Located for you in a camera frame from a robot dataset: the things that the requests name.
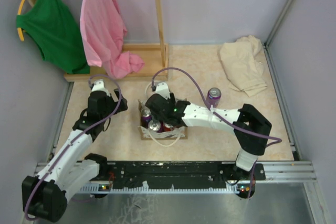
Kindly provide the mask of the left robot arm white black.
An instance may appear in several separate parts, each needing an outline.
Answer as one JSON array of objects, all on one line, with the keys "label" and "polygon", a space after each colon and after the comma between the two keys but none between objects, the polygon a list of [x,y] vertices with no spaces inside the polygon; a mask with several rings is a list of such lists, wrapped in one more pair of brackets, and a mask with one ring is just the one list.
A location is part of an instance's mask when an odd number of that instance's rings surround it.
[{"label": "left robot arm white black", "polygon": [[127,110],[127,101],[120,88],[114,89],[115,101],[106,88],[92,89],[87,107],[81,111],[65,144],[53,159],[34,177],[22,182],[22,202],[25,218],[57,222],[65,213],[74,194],[89,180],[108,177],[107,159],[91,154],[75,167],[78,158],[104,131],[105,122]]}]

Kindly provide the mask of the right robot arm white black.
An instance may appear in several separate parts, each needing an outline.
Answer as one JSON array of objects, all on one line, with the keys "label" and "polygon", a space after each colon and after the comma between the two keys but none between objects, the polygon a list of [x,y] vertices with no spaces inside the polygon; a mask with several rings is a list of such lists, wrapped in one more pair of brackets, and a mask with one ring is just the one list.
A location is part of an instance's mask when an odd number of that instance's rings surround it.
[{"label": "right robot arm white black", "polygon": [[174,101],[153,94],[145,106],[155,119],[172,126],[206,127],[232,132],[240,144],[234,172],[242,180],[253,174],[258,157],[265,153],[272,129],[272,124],[250,104],[231,110],[207,108],[189,101]]}]

